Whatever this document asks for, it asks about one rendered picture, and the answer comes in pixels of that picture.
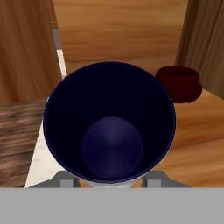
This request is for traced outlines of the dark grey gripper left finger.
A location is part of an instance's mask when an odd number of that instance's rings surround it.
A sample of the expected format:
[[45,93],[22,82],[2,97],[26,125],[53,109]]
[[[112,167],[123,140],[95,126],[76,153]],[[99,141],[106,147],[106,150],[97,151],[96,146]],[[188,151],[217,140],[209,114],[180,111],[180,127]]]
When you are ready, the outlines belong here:
[[80,187],[80,179],[68,171],[58,171],[51,179],[32,185],[33,187],[44,188],[75,188]]

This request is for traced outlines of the wooden cabinet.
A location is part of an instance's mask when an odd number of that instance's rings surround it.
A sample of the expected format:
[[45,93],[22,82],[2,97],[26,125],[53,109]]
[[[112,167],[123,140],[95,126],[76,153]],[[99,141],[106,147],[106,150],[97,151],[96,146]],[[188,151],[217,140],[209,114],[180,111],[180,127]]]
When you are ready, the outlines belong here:
[[[66,70],[97,61],[151,74],[174,63],[187,0],[52,0]],[[172,147],[158,165],[193,187],[224,187],[224,101],[204,91],[179,104]]]

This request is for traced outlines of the dark red mug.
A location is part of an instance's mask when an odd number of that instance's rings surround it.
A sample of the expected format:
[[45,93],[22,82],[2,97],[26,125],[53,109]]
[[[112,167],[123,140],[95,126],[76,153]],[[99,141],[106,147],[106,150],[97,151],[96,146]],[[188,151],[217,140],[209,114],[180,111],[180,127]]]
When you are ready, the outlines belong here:
[[169,93],[174,103],[191,103],[202,94],[200,75],[194,69],[185,66],[164,66],[156,78]]

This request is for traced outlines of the wooden cabinet door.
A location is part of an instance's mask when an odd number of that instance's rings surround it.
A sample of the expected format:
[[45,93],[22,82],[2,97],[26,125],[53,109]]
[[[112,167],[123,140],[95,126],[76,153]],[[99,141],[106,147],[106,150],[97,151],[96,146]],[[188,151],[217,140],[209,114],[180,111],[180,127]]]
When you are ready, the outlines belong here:
[[0,105],[46,98],[61,81],[53,0],[0,0]]

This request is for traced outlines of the dark blue mug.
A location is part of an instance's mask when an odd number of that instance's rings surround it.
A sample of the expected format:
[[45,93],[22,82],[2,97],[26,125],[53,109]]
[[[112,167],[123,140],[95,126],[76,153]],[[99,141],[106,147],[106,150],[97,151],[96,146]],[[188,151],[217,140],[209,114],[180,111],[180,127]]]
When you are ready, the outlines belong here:
[[43,130],[49,151],[74,176],[119,184],[149,172],[165,157],[176,113],[164,86],[122,62],[84,66],[52,91]]

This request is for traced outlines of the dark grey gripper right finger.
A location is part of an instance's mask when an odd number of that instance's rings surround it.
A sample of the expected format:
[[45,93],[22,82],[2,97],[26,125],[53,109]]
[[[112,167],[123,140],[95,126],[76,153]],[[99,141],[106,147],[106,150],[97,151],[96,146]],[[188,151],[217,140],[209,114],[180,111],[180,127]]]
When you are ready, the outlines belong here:
[[175,188],[186,187],[174,179],[169,178],[164,171],[150,171],[142,177],[144,188]]

